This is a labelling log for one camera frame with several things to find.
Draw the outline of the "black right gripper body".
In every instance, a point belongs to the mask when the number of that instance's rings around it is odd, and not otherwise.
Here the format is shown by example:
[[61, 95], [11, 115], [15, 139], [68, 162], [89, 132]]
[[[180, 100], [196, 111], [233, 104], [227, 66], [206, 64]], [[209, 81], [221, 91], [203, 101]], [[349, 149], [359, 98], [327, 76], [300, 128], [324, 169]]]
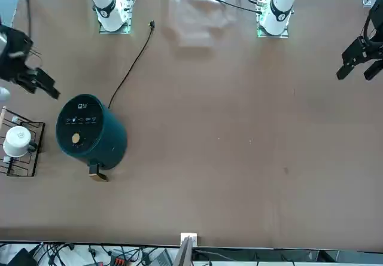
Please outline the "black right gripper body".
[[24, 32], [1, 25], [1, 79], [17, 81], [29, 67], [26, 59], [33, 41]]

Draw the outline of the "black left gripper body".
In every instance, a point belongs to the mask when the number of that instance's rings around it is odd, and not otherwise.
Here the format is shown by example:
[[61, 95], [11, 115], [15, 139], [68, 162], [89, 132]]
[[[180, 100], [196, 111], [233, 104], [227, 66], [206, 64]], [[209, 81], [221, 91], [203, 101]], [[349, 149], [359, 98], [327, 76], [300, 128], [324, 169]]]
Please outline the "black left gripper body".
[[374, 44], [382, 44], [382, 0], [376, 0], [369, 11], [369, 20], [375, 28], [375, 34], [370, 41]]

